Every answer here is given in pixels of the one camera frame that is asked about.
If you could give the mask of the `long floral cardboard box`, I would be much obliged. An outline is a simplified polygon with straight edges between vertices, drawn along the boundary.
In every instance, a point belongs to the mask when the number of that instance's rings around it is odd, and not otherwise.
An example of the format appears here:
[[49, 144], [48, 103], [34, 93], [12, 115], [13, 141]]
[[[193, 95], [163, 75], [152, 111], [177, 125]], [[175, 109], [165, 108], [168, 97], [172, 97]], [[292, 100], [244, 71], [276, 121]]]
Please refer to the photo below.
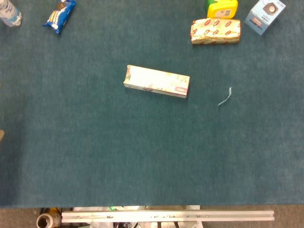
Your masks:
[[128, 65], [123, 84], [127, 88], [186, 98], [190, 77]]

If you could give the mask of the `small white paper strip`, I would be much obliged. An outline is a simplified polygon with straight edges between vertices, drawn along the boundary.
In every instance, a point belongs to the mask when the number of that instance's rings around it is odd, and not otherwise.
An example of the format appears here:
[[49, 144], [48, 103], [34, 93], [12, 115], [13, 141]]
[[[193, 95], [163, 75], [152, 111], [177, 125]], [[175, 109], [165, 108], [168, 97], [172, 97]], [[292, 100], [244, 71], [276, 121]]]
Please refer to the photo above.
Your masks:
[[229, 88], [229, 94], [228, 94], [227, 98], [225, 100], [223, 100], [222, 102], [220, 102], [218, 104], [218, 106], [224, 104], [231, 97], [231, 95], [232, 95], [232, 87]]

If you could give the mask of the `light blue cardboard box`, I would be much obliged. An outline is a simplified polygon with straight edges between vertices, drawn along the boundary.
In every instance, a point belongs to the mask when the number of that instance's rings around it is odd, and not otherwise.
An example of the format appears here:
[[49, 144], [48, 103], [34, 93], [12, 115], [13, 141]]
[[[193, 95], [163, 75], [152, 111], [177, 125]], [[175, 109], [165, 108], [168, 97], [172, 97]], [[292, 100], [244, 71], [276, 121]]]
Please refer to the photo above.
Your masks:
[[284, 9], [285, 4], [280, 0], [259, 0], [247, 15], [245, 24], [262, 35]]

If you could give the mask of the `brown tape roll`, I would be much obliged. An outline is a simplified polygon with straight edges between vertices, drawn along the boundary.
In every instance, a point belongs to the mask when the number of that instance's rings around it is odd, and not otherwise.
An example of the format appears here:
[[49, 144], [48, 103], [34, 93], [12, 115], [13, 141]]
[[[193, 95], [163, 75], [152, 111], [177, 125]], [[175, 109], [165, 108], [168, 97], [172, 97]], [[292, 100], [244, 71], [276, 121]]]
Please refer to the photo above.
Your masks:
[[37, 228], [56, 228], [60, 225], [60, 216], [57, 213], [43, 213], [36, 221]]

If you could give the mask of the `teal felt table cover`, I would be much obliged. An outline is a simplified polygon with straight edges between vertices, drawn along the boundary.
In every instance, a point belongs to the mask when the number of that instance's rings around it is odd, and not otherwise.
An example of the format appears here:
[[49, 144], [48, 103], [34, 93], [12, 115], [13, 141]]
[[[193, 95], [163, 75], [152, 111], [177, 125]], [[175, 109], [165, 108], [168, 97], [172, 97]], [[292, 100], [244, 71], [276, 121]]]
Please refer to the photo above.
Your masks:
[[[263, 35], [193, 45], [204, 0], [12, 0], [0, 21], [0, 207], [304, 203], [304, 0]], [[186, 98], [124, 86], [133, 65]], [[222, 105], [232, 87], [231, 97]]]

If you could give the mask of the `clear plastic water bottle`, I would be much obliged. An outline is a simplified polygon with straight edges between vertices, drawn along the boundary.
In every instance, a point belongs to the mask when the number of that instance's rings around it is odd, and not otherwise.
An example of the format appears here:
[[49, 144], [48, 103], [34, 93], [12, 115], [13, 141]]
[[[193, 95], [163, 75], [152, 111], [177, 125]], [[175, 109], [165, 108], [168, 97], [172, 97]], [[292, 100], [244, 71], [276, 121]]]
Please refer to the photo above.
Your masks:
[[9, 27], [20, 26], [22, 13], [10, 0], [0, 0], [0, 19]]

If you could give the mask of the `blue cookie packet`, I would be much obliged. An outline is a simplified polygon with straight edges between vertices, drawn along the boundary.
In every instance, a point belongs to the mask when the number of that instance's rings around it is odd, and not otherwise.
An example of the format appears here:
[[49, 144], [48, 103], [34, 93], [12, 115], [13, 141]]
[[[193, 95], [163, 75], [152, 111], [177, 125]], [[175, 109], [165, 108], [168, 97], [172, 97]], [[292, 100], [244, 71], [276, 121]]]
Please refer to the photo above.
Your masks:
[[58, 0], [56, 9], [52, 11], [48, 20], [42, 26], [50, 27], [56, 34], [60, 34], [75, 5], [75, 0]]

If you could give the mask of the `paper package with red print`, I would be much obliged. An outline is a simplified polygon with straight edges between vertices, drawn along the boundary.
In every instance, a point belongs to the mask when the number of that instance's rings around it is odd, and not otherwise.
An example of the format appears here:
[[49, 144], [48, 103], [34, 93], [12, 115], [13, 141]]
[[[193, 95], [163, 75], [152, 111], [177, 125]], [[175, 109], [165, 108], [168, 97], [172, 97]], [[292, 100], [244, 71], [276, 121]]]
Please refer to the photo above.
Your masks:
[[194, 20], [190, 30], [193, 45], [237, 43], [241, 22], [236, 19], [206, 18]]

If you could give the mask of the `yellow and green container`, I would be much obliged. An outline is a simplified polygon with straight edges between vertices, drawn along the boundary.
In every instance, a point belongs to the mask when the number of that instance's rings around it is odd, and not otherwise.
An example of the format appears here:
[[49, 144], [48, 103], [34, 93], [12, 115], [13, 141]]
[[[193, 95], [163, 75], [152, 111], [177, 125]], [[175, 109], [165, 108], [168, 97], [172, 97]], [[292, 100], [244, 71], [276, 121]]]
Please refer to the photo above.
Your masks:
[[205, 0], [207, 18], [232, 19], [238, 9], [238, 0]]

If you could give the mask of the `aluminium profile rail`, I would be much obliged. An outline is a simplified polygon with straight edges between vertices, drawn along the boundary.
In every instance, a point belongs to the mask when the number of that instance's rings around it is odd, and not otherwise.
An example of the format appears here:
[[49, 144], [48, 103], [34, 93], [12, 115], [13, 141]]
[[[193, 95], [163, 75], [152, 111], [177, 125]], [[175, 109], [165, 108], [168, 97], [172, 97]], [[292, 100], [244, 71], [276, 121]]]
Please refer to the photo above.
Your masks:
[[67, 211], [63, 223], [92, 222], [185, 222], [185, 221], [274, 221], [274, 211], [232, 210], [115, 210]]

